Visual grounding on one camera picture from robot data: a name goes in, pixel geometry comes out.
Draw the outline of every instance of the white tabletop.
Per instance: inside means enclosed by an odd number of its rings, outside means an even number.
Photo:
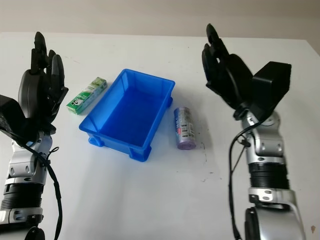
[[[17,99],[22,74],[30,68],[34,33],[1,33],[0,94]],[[233,239],[228,206],[228,148],[241,130],[233,110],[206,88],[201,52],[205,37],[44,34],[60,54],[69,92],[53,125],[51,156],[63,206],[61,240]],[[289,179],[296,191],[307,239],[319,239],[320,223],[320,57],[304,40],[223,39],[253,73],[269,61],[292,64],[291,86],[277,107],[282,119]],[[95,77],[111,84],[128,68],[176,82],[173,104],[151,143],[147,162],[88,143],[78,129],[83,115],[65,105]],[[176,148],[173,111],[191,108],[197,148]],[[0,134],[0,188],[4,186],[11,140]],[[235,155],[240,149],[234,149]],[[249,173],[245,157],[234,174],[235,213],[244,237]],[[42,200],[46,239],[58,217],[50,177]],[[312,234],[311,226],[316,230]]]

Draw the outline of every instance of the green snack box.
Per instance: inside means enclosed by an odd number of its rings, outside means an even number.
[[[80,114],[86,107],[95,100],[102,91],[107,88],[107,81],[97,77],[89,86],[80,92],[66,107],[74,114]]]

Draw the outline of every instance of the robotic arm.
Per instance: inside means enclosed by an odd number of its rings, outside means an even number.
[[[59,220],[55,239],[62,224],[59,184],[50,166],[51,125],[68,92],[62,59],[47,48],[44,36],[37,32],[31,52],[31,68],[21,80],[18,101],[0,95],[0,131],[12,138],[13,155],[0,207],[0,240],[44,240],[38,224],[43,219],[41,195],[47,172],[54,181]]]
[[[280,118],[274,111],[288,92],[291,65],[269,62],[255,75],[235,54],[229,54],[214,27],[206,29],[208,41],[202,51],[206,86],[220,95],[241,120],[243,131],[229,150],[229,205],[234,238],[242,239],[234,217],[232,148],[239,137],[246,148],[251,188],[245,212],[246,240],[305,240],[295,192],[287,179]]]

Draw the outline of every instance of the purple canister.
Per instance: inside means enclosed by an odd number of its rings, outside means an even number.
[[[181,150],[191,150],[196,147],[194,121],[187,107],[174,110],[176,145]]]

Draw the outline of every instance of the blue plastic bin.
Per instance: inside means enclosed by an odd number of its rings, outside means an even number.
[[[174,86],[174,81],[124,69],[79,128],[88,133],[89,143],[145,162]]]

